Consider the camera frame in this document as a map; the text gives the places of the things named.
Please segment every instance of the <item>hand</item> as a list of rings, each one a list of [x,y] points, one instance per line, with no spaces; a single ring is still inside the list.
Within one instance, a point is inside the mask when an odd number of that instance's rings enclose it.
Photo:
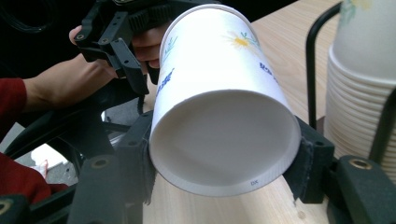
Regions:
[[[72,30],[69,37],[75,36],[79,29]],[[23,80],[27,92],[24,111],[56,109],[76,104],[115,77],[116,72],[106,61],[87,63],[79,54],[72,60],[53,65],[37,77]]]
[[[170,22],[134,36],[132,40],[134,54],[142,65],[143,74],[148,72],[145,62],[148,62],[148,65],[152,68],[160,68],[161,42],[169,25]]]

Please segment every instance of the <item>table surface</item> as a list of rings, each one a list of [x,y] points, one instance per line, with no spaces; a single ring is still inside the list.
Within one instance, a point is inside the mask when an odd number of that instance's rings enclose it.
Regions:
[[[308,122],[305,41],[314,21],[336,0],[300,0],[252,23],[262,50],[296,116]],[[327,52],[338,15],[321,28],[317,38],[317,118],[325,115]],[[328,223],[327,200],[320,204],[294,201],[281,176],[271,184],[240,196],[211,198],[178,189],[160,175],[144,223],[241,224]]]

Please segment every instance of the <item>red sleeve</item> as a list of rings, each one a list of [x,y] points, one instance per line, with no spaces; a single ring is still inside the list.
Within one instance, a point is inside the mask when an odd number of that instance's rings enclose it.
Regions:
[[[11,129],[26,104],[26,88],[20,78],[0,78],[0,141]]]
[[[0,78],[0,140],[14,125],[26,104],[26,89],[20,78]],[[0,153],[0,195],[23,194],[37,203],[66,185],[47,184],[36,170],[23,166]]]

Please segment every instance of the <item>white paper cup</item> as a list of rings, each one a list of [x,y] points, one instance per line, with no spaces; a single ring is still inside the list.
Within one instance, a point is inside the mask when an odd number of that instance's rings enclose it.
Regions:
[[[334,102],[330,101],[329,106],[335,106]],[[338,112],[341,111],[329,111],[329,118],[332,118],[329,120],[332,121],[332,125],[337,130],[337,134],[340,134],[340,137],[348,140],[349,143],[353,144],[356,142],[356,144],[364,144],[364,149],[369,147],[372,139],[367,139],[366,133],[357,132],[357,129],[361,128],[361,125],[350,119],[352,116],[346,116],[346,113]]]
[[[336,119],[342,125],[346,125],[352,129],[353,133],[363,134],[363,138],[368,139],[375,136],[376,128],[381,112],[376,115],[370,115],[355,107],[353,103],[348,102],[344,95],[339,94],[331,85],[328,86],[327,112],[332,113],[329,119]],[[393,129],[393,135],[389,139],[389,144],[396,146],[396,128]]]
[[[344,92],[353,99],[365,101],[370,105],[373,105],[375,107],[374,109],[375,111],[378,111],[378,108],[379,110],[381,110],[383,104],[385,103],[390,93],[390,90],[388,90],[388,94],[386,95],[385,94],[377,95],[368,91],[356,90],[353,88],[352,82],[345,80],[345,77],[342,74],[337,73],[330,66],[329,66],[328,74],[329,74],[328,79],[329,80],[332,79],[333,85],[336,86],[337,90]]]
[[[166,31],[160,63],[150,156],[166,180],[232,196],[289,168],[301,131],[242,14],[222,5],[186,11]]]
[[[330,76],[336,77],[339,81],[345,83],[350,89],[354,91],[366,92],[368,94],[372,94],[373,96],[381,97],[388,97],[391,91],[391,88],[381,88],[352,79],[347,74],[338,70],[330,60],[328,61],[328,74]]]
[[[338,88],[336,83],[332,83],[332,80],[328,79],[328,94],[334,99],[334,101],[345,110],[356,111],[363,115],[359,119],[370,120],[371,122],[377,123],[382,110],[382,105],[374,107],[374,103],[370,101],[363,101],[357,99],[347,93],[342,89]]]
[[[396,1],[344,0],[334,39],[341,65],[361,77],[396,80]]]
[[[342,60],[335,53],[336,44],[333,43],[329,47],[329,60],[328,63],[331,64],[332,68],[337,70],[337,72],[343,74],[345,77],[354,80],[357,83],[362,85],[366,85],[369,88],[380,89],[382,91],[393,90],[396,87],[396,75],[394,78],[380,78],[376,77],[378,73],[381,72],[381,68],[378,68],[377,73],[372,76],[364,75],[363,73],[359,73],[348,66],[345,66],[342,63]],[[369,63],[373,67],[377,67],[374,63]]]
[[[340,133],[338,131],[339,129],[336,128],[336,124],[333,124],[333,120],[332,121],[325,120],[324,133],[325,133],[325,137],[334,143],[335,146],[334,156],[336,158],[340,158],[345,155],[356,155],[356,153],[353,150],[351,150],[351,148],[355,148],[355,146],[351,145],[350,141],[346,141],[344,138],[341,138],[339,136]]]

